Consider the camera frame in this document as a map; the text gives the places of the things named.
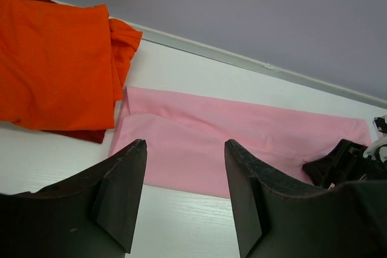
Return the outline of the pink t shirt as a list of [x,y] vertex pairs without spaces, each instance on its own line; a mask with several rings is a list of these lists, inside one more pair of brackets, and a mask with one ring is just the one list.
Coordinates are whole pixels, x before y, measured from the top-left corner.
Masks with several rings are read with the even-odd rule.
[[306,183],[302,166],[340,140],[371,144],[369,127],[358,118],[127,87],[110,152],[136,139],[147,144],[145,184],[220,198],[229,197],[227,140]]

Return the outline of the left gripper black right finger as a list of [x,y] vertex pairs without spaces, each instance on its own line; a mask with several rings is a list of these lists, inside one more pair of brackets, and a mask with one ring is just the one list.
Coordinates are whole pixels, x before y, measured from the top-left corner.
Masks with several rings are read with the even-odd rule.
[[241,257],[385,257],[386,179],[323,189],[253,156],[224,158]]

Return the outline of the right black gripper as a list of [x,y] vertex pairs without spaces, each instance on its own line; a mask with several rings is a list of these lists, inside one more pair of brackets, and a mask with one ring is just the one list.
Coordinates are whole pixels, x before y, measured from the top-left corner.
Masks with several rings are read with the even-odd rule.
[[328,155],[304,164],[302,170],[315,186],[323,189],[347,181],[385,180],[386,139],[369,147],[341,140]]

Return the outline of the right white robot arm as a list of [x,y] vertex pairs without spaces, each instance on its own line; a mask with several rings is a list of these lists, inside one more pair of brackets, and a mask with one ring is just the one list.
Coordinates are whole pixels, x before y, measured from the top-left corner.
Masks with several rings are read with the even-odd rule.
[[328,155],[304,164],[302,170],[323,189],[347,181],[385,180],[386,138],[369,147],[341,140]]

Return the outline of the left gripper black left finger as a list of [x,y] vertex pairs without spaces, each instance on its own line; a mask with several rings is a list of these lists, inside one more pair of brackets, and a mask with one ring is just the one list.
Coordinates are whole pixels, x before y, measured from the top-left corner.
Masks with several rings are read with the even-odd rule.
[[2,257],[124,257],[134,238],[145,140],[37,192],[1,195]]

